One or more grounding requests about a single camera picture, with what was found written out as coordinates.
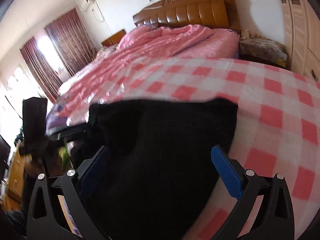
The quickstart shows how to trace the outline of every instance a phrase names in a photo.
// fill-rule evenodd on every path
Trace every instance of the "checkered pattern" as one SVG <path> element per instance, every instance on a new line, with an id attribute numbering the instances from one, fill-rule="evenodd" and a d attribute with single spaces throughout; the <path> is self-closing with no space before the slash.
<path id="1" fill-rule="evenodd" d="M 282 173 L 293 203 L 295 239 L 309 225 L 320 207 L 319 83 L 241 60 L 147 57 L 138 58 L 108 80 L 71 115 L 74 122 L 83 118 L 89 103 L 121 98 L 202 101 L 221 96 L 238 103 L 229 156 L 261 176 Z M 250 230 L 259 201 L 241 234 Z M 184 239 L 210 239 L 235 203 L 219 180 Z"/>

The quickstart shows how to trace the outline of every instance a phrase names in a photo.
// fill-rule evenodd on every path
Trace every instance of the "wardrobe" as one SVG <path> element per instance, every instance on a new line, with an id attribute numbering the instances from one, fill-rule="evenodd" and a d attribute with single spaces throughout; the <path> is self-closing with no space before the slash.
<path id="1" fill-rule="evenodd" d="M 320 78 L 320 20 L 307 0 L 281 0 L 288 68 Z"/>

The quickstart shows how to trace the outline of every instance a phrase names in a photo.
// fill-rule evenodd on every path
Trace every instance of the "wooden headboard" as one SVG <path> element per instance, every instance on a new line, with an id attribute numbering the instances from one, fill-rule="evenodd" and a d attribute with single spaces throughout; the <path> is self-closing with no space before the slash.
<path id="1" fill-rule="evenodd" d="M 200 24 L 241 31 L 235 0 L 162 0 L 133 16 L 136 26 L 158 23 L 172 28 Z"/>

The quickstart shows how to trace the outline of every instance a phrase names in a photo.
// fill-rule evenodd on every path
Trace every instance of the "wooden nightstand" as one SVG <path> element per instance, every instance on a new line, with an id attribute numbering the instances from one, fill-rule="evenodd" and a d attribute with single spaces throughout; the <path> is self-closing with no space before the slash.
<path id="1" fill-rule="evenodd" d="M 26 159 L 30 158 L 31 155 L 20 156 L 19 148 L 17 146 L 7 177 L 7 192 L 2 204 L 4 211 L 18 210 L 20 208 L 24 184 L 24 163 Z"/>
<path id="2" fill-rule="evenodd" d="M 287 54 L 282 44 L 256 37 L 240 39 L 239 58 L 280 68 L 286 68 L 287 63 Z"/>
<path id="3" fill-rule="evenodd" d="M 122 37 L 126 34 L 125 30 L 121 30 L 118 33 L 112 35 L 110 38 L 106 39 L 105 41 L 101 42 L 102 46 L 110 47 L 114 44 L 117 44 L 121 41 Z"/>

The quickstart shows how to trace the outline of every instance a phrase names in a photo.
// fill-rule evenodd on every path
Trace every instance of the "curtain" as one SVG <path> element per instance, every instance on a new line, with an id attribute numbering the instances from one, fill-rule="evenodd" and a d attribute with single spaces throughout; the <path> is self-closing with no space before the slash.
<path id="1" fill-rule="evenodd" d="M 97 51 L 75 8 L 44 29 L 70 76 L 74 76 L 93 60 Z"/>
<path id="2" fill-rule="evenodd" d="M 39 86 L 48 99 L 54 103 L 62 82 L 39 50 L 36 39 L 32 37 L 20 51 Z"/>

